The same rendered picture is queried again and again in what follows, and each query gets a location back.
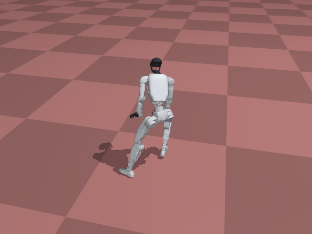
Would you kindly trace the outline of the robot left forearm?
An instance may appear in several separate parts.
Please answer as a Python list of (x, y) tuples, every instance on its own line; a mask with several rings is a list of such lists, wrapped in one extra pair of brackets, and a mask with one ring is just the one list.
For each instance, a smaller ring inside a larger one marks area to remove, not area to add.
[(143, 114), (142, 114), (143, 104), (144, 103), (142, 101), (139, 101), (139, 95), (138, 95), (138, 98), (137, 98), (137, 110), (136, 110), (137, 114), (139, 115), (138, 118), (143, 116)]

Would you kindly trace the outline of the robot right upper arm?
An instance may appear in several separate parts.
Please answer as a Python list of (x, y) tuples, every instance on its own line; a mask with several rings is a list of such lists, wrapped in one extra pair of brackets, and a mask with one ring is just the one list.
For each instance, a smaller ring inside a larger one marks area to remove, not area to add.
[(168, 77), (168, 96), (167, 96), (167, 100), (171, 100), (173, 99), (173, 91), (174, 91), (174, 79), (171, 77)]

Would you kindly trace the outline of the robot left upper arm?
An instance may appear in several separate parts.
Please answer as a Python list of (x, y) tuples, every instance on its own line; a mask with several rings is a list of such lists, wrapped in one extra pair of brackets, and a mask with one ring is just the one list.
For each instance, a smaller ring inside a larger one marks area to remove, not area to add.
[(145, 94), (145, 88), (146, 88), (145, 83), (147, 83), (147, 81), (148, 81), (148, 76), (143, 76), (139, 80), (139, 101), (145, 101), (146, 99), (146, 96), (144, 94)]

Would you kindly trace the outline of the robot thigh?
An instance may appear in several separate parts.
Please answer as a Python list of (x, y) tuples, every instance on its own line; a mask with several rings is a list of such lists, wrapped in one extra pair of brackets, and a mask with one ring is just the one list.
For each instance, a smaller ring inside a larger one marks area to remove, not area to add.
[(171, 109), (167, 109), (168, 112), (168, 119), (164, 121), (164, 128), (169, 129), (170, 122), (172, 122), (172, 119), (174, 118), (173, 112)]
[(142, 140), (149, 132), (149, 129), (156, 126), (156, 122), (157, 122), (156, 116), (153, 116), (153, 117), (147, 116), (139, 125), (138, 130), (136, 132), (136, 136), (135, 136), (135, 142), (134, 142), (134, 145), (136, 143), (140, 144), (139, 151), (142, 151), (144, 149), (144, 144), (142, 143)]

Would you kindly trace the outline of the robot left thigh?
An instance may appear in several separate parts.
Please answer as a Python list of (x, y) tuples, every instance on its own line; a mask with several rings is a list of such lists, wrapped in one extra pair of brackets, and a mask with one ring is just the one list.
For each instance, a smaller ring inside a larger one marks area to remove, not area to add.
[(138, 130), (136, 132), (136, 136), (135, 136), (135, 142), (134, 142), (134, 145), (136, 143), (140, 144), (139, 151), (142, 151), (144, 149), (144, 144), (142, 143), (142, 140), (149, 132), (149, 129), (156, 126), (156, 122), (157, 122), (156, 116), (153, 116), (153, 117), (147, 116), (139, 125)]

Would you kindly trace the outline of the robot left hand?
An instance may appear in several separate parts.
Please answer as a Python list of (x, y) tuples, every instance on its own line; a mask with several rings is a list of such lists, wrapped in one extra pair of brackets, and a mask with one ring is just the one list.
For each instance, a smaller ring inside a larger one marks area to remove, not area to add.
[(132, 115), (130, 115), (130, 119), (131, 119), (131, 118), (134, 118), (134, 116), (135, 116), (135, 117), (139, 117), (139, 115), (138, 115), (137, 112), (136, 112), (136, 113), (133, 113)]

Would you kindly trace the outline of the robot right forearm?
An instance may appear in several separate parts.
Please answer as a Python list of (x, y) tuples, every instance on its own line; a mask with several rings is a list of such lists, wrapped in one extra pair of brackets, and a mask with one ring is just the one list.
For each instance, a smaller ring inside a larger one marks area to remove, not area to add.
[(170, 105), (171, 105), (171, 103), (172, 103), (172, 101), (173, 101), (173, 99), (171, 99), (171, 100), (166, 100), (164, 109), (169, 109), (169, 108), (170, 108)]

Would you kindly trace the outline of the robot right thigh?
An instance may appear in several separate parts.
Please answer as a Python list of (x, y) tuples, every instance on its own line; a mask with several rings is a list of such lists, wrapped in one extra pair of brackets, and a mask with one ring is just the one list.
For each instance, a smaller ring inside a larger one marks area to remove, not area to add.
[(173, 112), (171, 109), (167, 109), (168, 112), (168, 119), (164, 121), (164, 128), (169, 129), (170, 122), (172, 122), (172, 119), (174, 118)]

